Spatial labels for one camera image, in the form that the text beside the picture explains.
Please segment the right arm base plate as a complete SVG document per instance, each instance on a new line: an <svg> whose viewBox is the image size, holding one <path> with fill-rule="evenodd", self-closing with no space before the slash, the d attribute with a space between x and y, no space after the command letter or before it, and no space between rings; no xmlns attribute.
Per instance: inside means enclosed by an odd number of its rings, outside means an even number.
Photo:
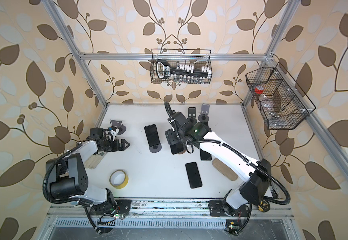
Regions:
<svg viewBox="0 0 348 240"><path fill-rule="evenodd" d="M223 201L212 200L208 202L209 214L212 217L247 217L250 213L249 205L242 205L238 209L232 208Z"/></svg>

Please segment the black smartphone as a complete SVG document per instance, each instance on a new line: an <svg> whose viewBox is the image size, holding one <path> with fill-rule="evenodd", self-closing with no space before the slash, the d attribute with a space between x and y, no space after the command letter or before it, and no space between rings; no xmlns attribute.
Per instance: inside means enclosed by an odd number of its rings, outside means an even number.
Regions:
<svg viewBox="0 0 348 240"><path fill-rule="evenodd" d="M170 145L170 148L172 155L183 154L185 151L184 146L181 143Z"/></svg>
<svg viewBox="0 0 348 240"><path fill-rule="evenodd" d="M158 129L155 124L144 127L149 147L154 147L160 144Z"/></svg>
<svg viewBox="0 0 348 240"><path fill-rule="evenodd" d="M199 169L196 162L185 164L187 177L191 189L201 188L203 186Z"/></svg>

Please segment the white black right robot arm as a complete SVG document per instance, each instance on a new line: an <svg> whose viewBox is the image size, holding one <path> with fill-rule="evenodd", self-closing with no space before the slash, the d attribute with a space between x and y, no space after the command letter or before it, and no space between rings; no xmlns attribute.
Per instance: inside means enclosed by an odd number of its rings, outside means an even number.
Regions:
<svg viewBox="0 0 348 240"><path fill-rule="evenodd" d="M238 151L223 141L203 122L192 123L182 112L172 110L165 102L171 130L165 132L170 145L180 143L184 148L198 148L210 153L232 169L243 181L239 188L230 190L222 200L226 214L232 216L243 205L259 206L263 201L287 205L291 196L287 189L271 175L271 165L265 160L256 160Z"/></svg>

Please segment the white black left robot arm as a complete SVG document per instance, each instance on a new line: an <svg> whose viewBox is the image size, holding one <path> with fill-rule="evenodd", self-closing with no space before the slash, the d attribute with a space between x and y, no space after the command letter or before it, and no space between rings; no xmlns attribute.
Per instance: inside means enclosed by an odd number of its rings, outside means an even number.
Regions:
<svg viewBox="0 0 348 240"><path fill-rule="evenodd" d="M52 204L76 202L79 206L92 208L96 215L127 215L131 200L115 200L107 188L90 184L84 163L99 153L121 152L130 144L117 139L126 131L125 126L92 128L90 135L72 149L56 159L46 162L46 173L42 191Z"/></svg>

